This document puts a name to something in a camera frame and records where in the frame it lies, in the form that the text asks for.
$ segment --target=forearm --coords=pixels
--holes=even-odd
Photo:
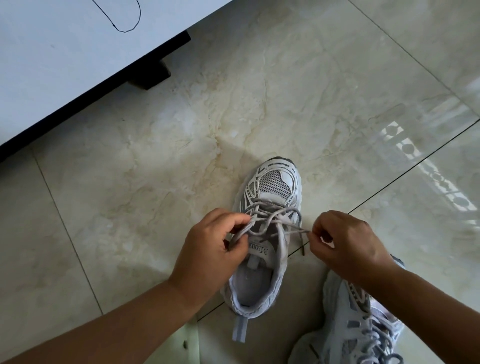
[[[480,357],[480,314],[398,267],[369,292],[407,325],[444,362],[473,363]]]
[[[166,281],[7,363],[143,363],[195,312]]]

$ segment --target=shoe tongue label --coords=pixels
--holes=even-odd
[[[275,267],[275,250],[269,241],[264,242],[249,242],[248,252],[251,255],[260,257],[266,262],[268,268],[273,269]]]

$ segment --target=right hand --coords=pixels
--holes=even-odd
[[[333,239],[335,247],[320,237],[326,242]],[[370,225],[343,212],[322,213],[309,238],[313,254],[340,277],[366,290],[399,268]]]

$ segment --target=left hand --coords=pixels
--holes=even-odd
[[[249,221],[250,215],[216,208],[190,229],[168,281],[195,312],[227,282],[247,256],[246,234],[231,250],[226,249],[224,239],[234,227]]]

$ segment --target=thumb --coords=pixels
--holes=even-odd
[[[232,263],[235,265],[239,265],[247,256],[248,253],[248,235],[243,234],[240,239],[238,239],[237,243],[233,247],[233,249],[229,250],[227,254],[229,255]]]
[[[311,252],[328,265],[328,263],[334,259],[334,249],[322,242],[318,235],[313,232],[308,233],[308,238],[310,240]]]

